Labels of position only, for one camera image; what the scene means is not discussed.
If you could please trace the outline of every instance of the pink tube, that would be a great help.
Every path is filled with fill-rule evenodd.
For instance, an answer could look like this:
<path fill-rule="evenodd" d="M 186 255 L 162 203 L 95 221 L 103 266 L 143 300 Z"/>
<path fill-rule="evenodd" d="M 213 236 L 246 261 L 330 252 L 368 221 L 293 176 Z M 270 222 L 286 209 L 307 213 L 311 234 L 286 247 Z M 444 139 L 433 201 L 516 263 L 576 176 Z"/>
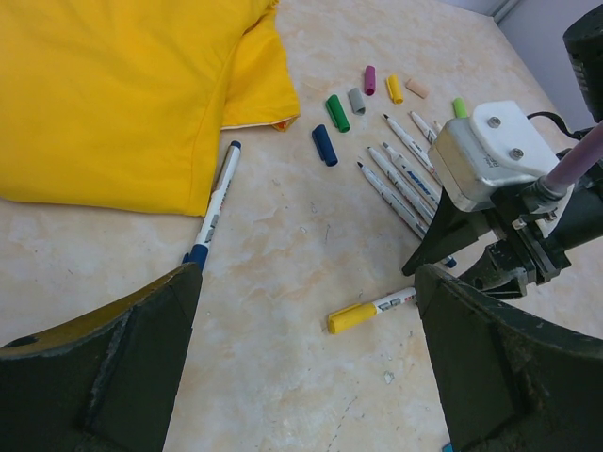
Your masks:
<path fill-rule="evenodd" d="M 586 137 L 562 159 L 542 180 L 543 185 L 556 193 L 564 193 L 603 158 L 603 122 L 600 122 Z"/>

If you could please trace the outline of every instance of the magenta marker cap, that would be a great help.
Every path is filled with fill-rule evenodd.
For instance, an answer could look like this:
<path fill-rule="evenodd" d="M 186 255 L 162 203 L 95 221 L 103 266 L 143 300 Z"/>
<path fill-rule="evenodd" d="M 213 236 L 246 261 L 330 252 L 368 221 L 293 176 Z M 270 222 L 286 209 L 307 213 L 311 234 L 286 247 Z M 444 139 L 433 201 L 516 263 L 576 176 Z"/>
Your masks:
<path fill-rule="evenodd" d="M 372 96 L 375 93 L 375 67 L 367 66 L 365 69 L 365 94 Z"/>

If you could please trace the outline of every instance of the black cable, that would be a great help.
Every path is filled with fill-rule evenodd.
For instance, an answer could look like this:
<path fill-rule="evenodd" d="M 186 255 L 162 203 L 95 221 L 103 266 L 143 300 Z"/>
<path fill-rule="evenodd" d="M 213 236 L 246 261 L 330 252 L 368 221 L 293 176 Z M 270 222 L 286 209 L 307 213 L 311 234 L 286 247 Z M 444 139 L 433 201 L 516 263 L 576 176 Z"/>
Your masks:
<path fill-rule="evenodd" d="M 586 137 L 586 134 L 588 134 L 591 130 L 593 130 L 593 127 L 589 127 L 589 128 L 582 129 L 582 130 L 577 130 L 576 132 L 572 133 L 567 129 L 567 126 L 565 125 L 565 122 L 563 122 L 561 116 L 559 116 L 556 113 L 552 113 L 550 111 L 538 111 L 536 113 L 532 113 L 532 114 L 528 115 L 528 119 L 531 120 L 532 118 L 535 118 L 537 116 L 544 116 L 545 118 L 549 118 L 551 121 L 555 122 L 555 125 L 564 134 L 566 134 L 570 138 L 577 139 L 578 141 L 580 141 L 581 139 Z"/>

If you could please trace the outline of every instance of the wall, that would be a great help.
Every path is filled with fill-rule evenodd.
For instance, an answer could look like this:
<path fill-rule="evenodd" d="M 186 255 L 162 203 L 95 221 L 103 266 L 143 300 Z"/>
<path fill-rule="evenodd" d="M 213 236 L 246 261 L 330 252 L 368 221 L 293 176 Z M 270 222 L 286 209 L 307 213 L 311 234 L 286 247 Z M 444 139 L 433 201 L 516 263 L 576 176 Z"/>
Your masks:
<path fill-rule="evenodd" d="M 498 26 L 570 130 L 594 125 L 563 45 L 563 33 L 600 0 L 523 0 Z"/>

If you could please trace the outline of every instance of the blue marker cap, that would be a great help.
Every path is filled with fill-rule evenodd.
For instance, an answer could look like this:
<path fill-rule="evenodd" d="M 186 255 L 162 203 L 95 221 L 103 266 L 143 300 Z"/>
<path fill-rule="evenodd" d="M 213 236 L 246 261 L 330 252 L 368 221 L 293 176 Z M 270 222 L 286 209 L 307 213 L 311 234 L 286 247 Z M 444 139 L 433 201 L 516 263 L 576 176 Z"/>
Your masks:
<path fill-rule="evenodd" d="M 209 249 L 205 245 L 193 245 L 192 250 L 185 254 L 182 263 L 185 264 L 187 262 L 196 262 L 199 268 L 203 270 L 208 253 Z"/>
<path fill-rule="evenodd" d="M 333 149 L 333 144 L 331 144 L 331 139 L 329 138 L 327 128 L 324 124 L 321 124 L 312 131 L 312 139 L 314 140 L 314 144 L 317 145 L 320 159 L 324 161 L 327 167 L 334 167 L 338 162 L 337 155 L 335 154 L 335 149 Z"/>
<path fill-rule="evenodd" d="M 456 267 L 456 261 L 454 260 L 453 257 L 451 257 L 450 260 L 448 262 L 446 262 L 446 266 L 448 268 L 455 268 Z"/>

